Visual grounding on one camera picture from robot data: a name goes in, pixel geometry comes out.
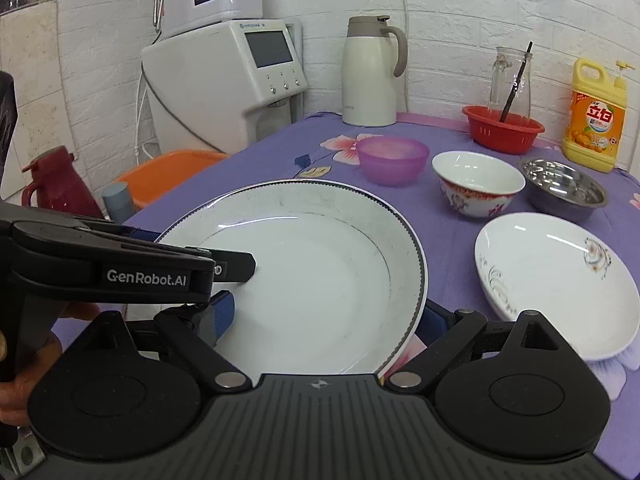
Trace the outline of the person's left hand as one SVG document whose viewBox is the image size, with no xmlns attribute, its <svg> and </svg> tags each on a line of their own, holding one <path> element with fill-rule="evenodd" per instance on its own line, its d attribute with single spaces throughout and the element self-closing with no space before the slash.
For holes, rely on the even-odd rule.
<svg viewBox="0 0 640 480">
<path fill-rule="evenodd" d="M 0 391 L 1 421 L 15 427 L 29 425 L 27 402 L 35 385 L 62 356 L 63 347 L 55 333 L 48 333 L 32 362 L 17 374 L 13 382 L 2 382 Z"/>
</svg>

